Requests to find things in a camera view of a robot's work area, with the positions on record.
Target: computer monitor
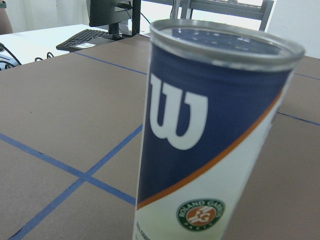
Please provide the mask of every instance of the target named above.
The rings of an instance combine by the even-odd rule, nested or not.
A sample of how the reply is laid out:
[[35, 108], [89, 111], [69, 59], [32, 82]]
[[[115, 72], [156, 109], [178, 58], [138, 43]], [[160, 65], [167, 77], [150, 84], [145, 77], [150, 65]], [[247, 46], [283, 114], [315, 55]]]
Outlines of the computer monitor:
[[[136, 26], [134, 25], [133, 13], [137, 12], [139, 8], [139, 21], [140, 21], [140, 5], [139, 1], [124, 1], [124, 0], [91, 0], [90, 1], [90, 15], [89, 15], [89, 26], [90, 27], [98, 27], [108, 25], [109, 34], [119, 34], [119, 24], [122, 21], [126, 21], [132, 18], [132, 25], [134, 26], [132, 29], [132, 35], [139, 33]], [[123, 9], [117, 7], [116, 4], [130, 4], [133, 9]]]

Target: metal rim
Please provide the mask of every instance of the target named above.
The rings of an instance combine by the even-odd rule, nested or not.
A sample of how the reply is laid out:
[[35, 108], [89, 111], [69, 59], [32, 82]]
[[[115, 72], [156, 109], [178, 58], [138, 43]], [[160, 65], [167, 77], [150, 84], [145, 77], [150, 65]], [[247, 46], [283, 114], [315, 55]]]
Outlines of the metal rim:
[[[246, 53], [235, 50], [225, 50], [217, 47], [204, 46], [178, 39], [163, 30], [172, 28], [200, 28], [217, 31], [258, 40], [275, 45], [288, 51], [286, 55], [270, 55]], [[293, 69], [304, 56], [304, 48], [293, 41], [247, 28], [226, 25], [222, 23], [199, 21], [191, 19], [165, 19], [150, 25], [151, 42], [156, 46], [183, 58], [201, 61], [218, 66], [228, 66], [235, 69], [280, 71]]]

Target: roland garros logo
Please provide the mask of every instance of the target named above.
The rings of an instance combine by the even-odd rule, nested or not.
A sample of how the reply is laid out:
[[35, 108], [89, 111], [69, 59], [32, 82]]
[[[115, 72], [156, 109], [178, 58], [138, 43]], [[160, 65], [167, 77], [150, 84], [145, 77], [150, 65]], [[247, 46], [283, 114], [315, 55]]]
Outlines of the roland garros logo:
[[222, 216], [225, 204], [216, 199], [198, 199], [183, 203], [177, 210], [182, 227], [198, 232], [212, 227]]

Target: tennis ball can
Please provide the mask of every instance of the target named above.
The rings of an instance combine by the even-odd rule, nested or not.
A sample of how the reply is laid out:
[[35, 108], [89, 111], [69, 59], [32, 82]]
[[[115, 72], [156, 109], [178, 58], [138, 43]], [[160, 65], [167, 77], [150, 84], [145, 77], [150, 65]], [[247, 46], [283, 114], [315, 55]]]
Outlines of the tennis ball can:
[[304, 48], [206, 21], [150, 30], [132, 239], [220, 240]]

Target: white desk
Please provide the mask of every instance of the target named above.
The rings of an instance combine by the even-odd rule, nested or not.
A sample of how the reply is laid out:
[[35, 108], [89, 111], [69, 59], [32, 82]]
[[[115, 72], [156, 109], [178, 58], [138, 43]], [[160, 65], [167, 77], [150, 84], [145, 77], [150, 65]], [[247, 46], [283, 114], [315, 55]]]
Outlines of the white desk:
[[[85, 29], [105, 31], [78, 24], [0, 35], [0, 43], [4, 44], [22, 64], [28, 64], [34, 62], [37, 57], [46, 59], [48, 52], [54, 56], [68, 54], [68, 51], [57, 50], [56, 46]], [[10, 56], [6, 51], [0, 54]]]

